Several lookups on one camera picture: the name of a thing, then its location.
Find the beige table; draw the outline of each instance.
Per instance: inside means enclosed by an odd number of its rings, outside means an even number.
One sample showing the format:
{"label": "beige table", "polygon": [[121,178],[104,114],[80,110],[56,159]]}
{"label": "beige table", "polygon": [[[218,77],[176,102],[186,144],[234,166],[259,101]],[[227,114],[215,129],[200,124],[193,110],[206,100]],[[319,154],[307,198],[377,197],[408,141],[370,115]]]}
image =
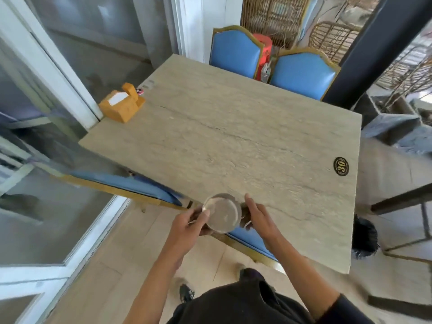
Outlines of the beige table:
{"label": "beige table", "polygon": [[348,272],[361,115],[177,55],[143,84],[130,122],[80,144],[200,202],[249,192],[303,255]]}

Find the black sleeve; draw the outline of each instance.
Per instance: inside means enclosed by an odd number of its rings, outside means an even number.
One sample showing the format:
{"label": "black sleeve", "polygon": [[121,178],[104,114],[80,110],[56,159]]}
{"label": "black sleeve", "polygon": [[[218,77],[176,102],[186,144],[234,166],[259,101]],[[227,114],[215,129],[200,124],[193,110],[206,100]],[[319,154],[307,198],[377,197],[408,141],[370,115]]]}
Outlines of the black sleeve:
{"label": "black sleeve", "polygon": [[374,324],[344,295],[316,321],[316,324]]}

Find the table number sticker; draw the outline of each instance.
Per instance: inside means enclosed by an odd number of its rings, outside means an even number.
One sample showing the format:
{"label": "table number sticker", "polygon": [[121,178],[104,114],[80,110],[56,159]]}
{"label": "table number sticker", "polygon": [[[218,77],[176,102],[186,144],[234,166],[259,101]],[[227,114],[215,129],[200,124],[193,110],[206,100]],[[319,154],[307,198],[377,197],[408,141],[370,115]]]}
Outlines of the table number sticker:
{"label": "table number sticker", "polygon": [[346,176],[349,172],[348,161],[343,157],[337,157],[333,163],[334,171],[340,176]]}

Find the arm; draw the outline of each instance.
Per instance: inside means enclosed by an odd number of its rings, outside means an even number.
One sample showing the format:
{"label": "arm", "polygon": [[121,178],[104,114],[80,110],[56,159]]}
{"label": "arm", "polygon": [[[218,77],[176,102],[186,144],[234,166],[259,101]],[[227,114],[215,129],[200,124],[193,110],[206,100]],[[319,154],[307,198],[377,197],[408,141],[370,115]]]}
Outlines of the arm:
{"label": "arm", "polygon": [[202,212],[197,221],[189,225],[191,216],[196,211],[197,209],[190,209],[179,214],[172,222],[165,245],[133,300],[123,324],[159,323],[171,279],[209,219],[208,211]]}
{"label": "arm", "polygon": [[263,205],[256,204],[248,193],[245,201],[254,229],[282,265],[310,315],[318,320],[336,302],[340,293],[324,281],[308,260],[284,238]]}

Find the orange tissue box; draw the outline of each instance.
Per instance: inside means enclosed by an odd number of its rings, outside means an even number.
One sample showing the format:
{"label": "orange tissue box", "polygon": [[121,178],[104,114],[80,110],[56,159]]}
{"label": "orange tissue box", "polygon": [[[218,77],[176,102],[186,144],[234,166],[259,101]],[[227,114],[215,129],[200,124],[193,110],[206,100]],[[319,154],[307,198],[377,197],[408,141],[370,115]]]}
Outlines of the orange tissue box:
{"label": "orange tissue box", "polygon": [[127,123],[146,100],[138,96],[135,87],[130,83],[124,83],[122,89],[124,92],[114,90],[108,94],[99,103],[99,108],[106,117]]}

